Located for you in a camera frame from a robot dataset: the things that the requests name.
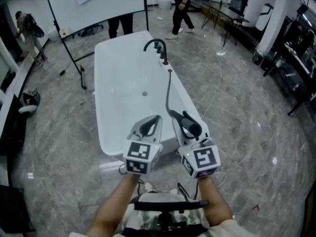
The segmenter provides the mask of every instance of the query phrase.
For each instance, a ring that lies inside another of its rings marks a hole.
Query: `human arm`
[[[233,214],[227,202],[217,190],[211,177],[197,180],[202,200],[208,200],[204,207],[205,217],[211,227],[218,226],[226,220],[233,219]]]
[[[179,4],[179,10],[183,10],[186,6],[188,0],[182,0],[182,3]]]
[[[23,33],[23,26],[19,21],[17,22],[16,26],[19,31],[15,34],[15,37],[18,38]]]
[[[87,234],[89,237],[111,237],[114,235],[123,219],[139,177],[139,175],[129,173],[124,176],[97,211],[92,227]]]

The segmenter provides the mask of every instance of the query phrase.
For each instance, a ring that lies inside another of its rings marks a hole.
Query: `black pants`
[[[179,33],[179,29],[181,27],[182,19],[188,25],[190,29],[194,28],[192,21],[188,15],[188,10],[190,8],[191,1],[189,0],[183,10],[179,10],[179,5],[176,5],[176,9],[174,10],[173,14],[173,30],[172,33],[177,35]]]
[[[121,22],[124,35],[133,33],[133,13],[111,18],[109,22],[109,35],[110,39],[117,37],[117,30],[119,28],[119,22]]]

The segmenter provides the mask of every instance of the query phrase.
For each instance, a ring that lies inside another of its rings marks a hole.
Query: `whiteboard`
[[[101,21],[145,10],[144,0],[49,0],[60,29],[75,33]]]

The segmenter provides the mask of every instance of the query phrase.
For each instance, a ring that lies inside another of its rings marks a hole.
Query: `white pillar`
[[[0,54],[8,64],[10,70],[16,74],[19,72],[19,66],[15,63],[8,49],[6,49],[2,39],[0,38]]]
[[[276,0],[267,29],[257,46],[257,53],[265,56],[273,46],[288,12],[290,0]]]

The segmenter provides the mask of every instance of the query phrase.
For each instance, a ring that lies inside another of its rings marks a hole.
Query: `whiteboard stand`
[[[58,22],[57,22],[57,19],[56,19],[56,17],[55,17],[55,14],[54,14],[53,8],[52,8],[52,6],[51,6],[50,0],[47,0],[47,2],[48,2],[48,5],[49,5],[49,8],[50,8],[50,11],[51,11],[51,13],[52,13],[52,15],[53,15],[53,18],[54,18],[54,26],[55,26],[56,29],[57,29],[58,35],[59,35],[59,37],[60,37],[60,39],[61,39],[61,42],[62,42],[62,44],[64,45],[64,47],[65,47],[65,49],[66,49],[66,51],[67,51],[67,53],[68,53],[68,55],[69,55],[69,57],[70,57],[72,63],[74,64],[75,68],[77,69],[77,71],[78,71],[78,73],[79,73],[79,75],[80,75],[81,87],[82,87],[84,90],[86,90],[87,87],[86,87],[86,85],[85,85],[85,79],[84,79],[84,71],[85,71],[85,70],[84,70],[84,68],[83,68],[82,65],[80,65],[80,68],[79,68],[78,65],[76,64],[76,62],[77,62],[77,61],[80,61],[80,60],[82,60],[82,59],[84,59],[84,58],[86,58],[86,57],[88,57],[88,56],[90,56],[90,55],[92,55],[92,54],[94,54],[94,52],[88,53],[88,54],[86,54],[86,55],[84,55],[84,56],[82,56],[82,57],[79,57],[79,58],[76,59],[76,60],[73,58],[73,56],[71,55],[71,53],[70,53],[70,51],[69,51],[69,49],[68,49],[68,47],[67,47],[67,45],[66,45],[66,43],[65,43],[65,38],[62,38],[62,37],[60,36],[60,34],[59,34],[60,27],[59,27]],[[146,14],[146,26],[147,26],[147,31],[149,31],[147,0],[144,0],[144,8],[145,8],[145,14]],[[90,26],[95,25],[95,24],[98,24],[98,23],[100,23],[100,22],[95,22],[95,23],[91,24]],[[78,30],[78,31],[76,31],[76,32],[74,32],[74,33],[68,35],[68,37],[69,37],[69,36],[72,36],[72,37],[74,38],[74,34],[76,34],[77,32],[82,31],[83,29],[80,29],[80,30]],[[65,72],[66,72],[66,69],[64,69],[62,72],[60,72],[59,75],[62,76]]]

